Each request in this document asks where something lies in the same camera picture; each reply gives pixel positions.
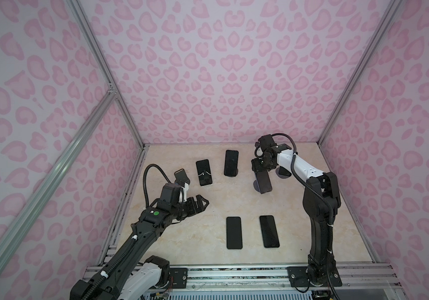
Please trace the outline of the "teal phone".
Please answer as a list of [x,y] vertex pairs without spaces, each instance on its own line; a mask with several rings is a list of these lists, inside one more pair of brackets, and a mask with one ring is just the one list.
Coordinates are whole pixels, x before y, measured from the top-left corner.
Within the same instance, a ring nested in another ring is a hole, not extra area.
[[229,216],[226,220],[227,249],[241,250],[243,248],[242,219],[239,216]]
[[259,217],[262,232],[263,246],[265,248],[278,248],[280,241],[274,216],[264,215]]

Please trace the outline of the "purple phone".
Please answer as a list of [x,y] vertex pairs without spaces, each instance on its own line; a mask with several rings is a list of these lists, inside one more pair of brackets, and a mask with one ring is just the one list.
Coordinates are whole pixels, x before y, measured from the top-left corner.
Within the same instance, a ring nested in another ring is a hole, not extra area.
[[265,194],[272,191],[273,188],[268,171],[256,172],[255,177],[260,194]]

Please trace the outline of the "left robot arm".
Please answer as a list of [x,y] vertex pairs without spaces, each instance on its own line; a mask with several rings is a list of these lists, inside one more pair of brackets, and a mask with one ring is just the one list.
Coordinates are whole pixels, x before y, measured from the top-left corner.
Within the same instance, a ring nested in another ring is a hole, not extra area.
[[90,300],[118,300],[140,298],[150,288],[169,288],[169,261],[158,256],[149,257],[139,270],[138,263],[151,245],[174,220],[181,222],[202,213],[209,206],[203,196],[187,197],[178,184],[167,183],[161,196],[149,205],[139,220],[131,225],[132,233],[108,263],[89,281],[79,280],[69,298]]

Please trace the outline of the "grey round stand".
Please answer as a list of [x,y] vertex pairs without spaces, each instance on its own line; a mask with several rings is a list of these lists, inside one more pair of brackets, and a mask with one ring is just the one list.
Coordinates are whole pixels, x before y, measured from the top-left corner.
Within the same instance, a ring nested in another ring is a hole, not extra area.
[[178,171],[175,171],[174,177],[175,177],[175,183],[180,186],[188,185],[191,182],[184,169],[179,169]]

